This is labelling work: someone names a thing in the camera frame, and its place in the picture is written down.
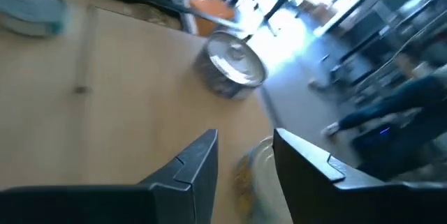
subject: table surface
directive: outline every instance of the table surface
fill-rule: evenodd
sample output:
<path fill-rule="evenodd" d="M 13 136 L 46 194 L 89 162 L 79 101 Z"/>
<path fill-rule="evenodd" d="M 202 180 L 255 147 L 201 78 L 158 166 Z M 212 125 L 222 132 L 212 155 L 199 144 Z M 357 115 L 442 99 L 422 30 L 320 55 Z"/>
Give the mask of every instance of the table surface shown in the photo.
<path fill-rule="evenodd" d="M 0 187 L 134 184 L 216 128 L 213 223 L 234 223 L 233 167 L 271 134 L 257 96 L 204 87 L 191 69 L 204 38 L 91 7 L 118 1 L 67 2 L 57 37 L 0 29 Z M 91 92 L 74 94 L 79 82 Z"/>

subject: tin can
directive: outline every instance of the tin can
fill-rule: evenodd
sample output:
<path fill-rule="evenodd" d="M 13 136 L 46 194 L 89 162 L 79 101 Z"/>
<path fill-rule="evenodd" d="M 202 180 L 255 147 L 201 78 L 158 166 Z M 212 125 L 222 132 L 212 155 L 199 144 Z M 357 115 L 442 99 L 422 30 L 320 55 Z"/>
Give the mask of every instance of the tin can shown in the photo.
<path fill-rule="evenodd" d="M 274 164 L 272 143 L 272 137 L 265 138 L 235 168 L 236 205 L 245 223 L 293 223 Z"/>
<path fill-rule="evenodd" d="M 211 90 L 229 99 L 246 98 L 267 78 L 258 55 L 243 40 L 222 31 L 208 38 L 195 69 Z"/>
<path fill-rule="evenodd" d="M 64 29 L 64 0 L 0 0 L 0 23 L 27 36 L 53 36 Z"/>

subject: shoe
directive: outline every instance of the shoe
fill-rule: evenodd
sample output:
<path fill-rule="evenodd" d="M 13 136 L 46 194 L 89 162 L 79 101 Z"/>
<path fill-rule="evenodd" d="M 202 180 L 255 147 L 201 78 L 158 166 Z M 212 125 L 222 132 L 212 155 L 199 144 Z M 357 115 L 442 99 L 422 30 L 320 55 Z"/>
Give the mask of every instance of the shoe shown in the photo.
<path fill-rule="evenodd" d="M 320 90 L 321 91 L 321 90 L 325 89 L 324 85 L 322 85 L 321 83 L 316 81 L 314 78 L 309 80 L 309 82 L 307 83 L 307 86 L 310 89 L 314 89 L 314 90 Z"/>
<path fill-rule="evenodd" d="M 326 126 L 326 128 L 324 128 L 324 129 L 321 131 L 321 134 L 322 134 L 323 136 L 326 136 L 326 137 L 332 137 L 333 135 L 335 135 L 336 133 L 338 133 L 339 130 L 340 130 L 340 127 L 339 127 L 338 123 L 335 122 L 335 123 L 333 123 L 333 124 L 331 124 L 331 125 L 329 125 L 329 126 Z"/>

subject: desk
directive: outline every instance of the desk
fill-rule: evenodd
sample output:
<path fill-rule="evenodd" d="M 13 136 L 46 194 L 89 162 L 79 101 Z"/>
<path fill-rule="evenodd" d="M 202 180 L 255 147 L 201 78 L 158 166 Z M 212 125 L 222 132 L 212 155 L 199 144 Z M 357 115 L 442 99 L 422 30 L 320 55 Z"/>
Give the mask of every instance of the desk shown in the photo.
<path fill-rule="evenodd" d="M 234 223 L 233 166 L 272 132 L 256 95 L 226 100 L 204 87 L 191 70 L 204 38 L 87 12 L 117 1 L 67 2 L 70 22 L 55 38 L 0 29 L 0 188 L 135 184 L 216 128 L 213 223 Z M 79 77 L 89 93 L 73 93 Z"/>

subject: can lid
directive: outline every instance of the can lid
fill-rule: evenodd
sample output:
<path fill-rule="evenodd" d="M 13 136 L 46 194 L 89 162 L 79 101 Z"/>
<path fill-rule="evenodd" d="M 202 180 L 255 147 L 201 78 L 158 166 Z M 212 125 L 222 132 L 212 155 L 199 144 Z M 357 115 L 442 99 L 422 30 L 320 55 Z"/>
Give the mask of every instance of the can lid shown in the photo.
<path fill-rule="evenodd" d="M 287 207 L 286 198 L 274 164 L 272 148 L 273 138 L 263 140 L 253 150 L 253 187 L 256 197 L 268 216 L 274 217 L 281 223 L 292 223 L 292 217 Z"/>
<path fill-rule="evenodd" d="M 257 87 L 267 76 L 258 55 L 244 41 L 229 33 L 213 33 L 206 50 L 212 63 L 226 77 L 239 84 Z"/>
<path fill-rule="evenodd" d="M 65 10 L 64 0 L 0 0 L 0 13 L 26 22 L 58 22 Z"/>

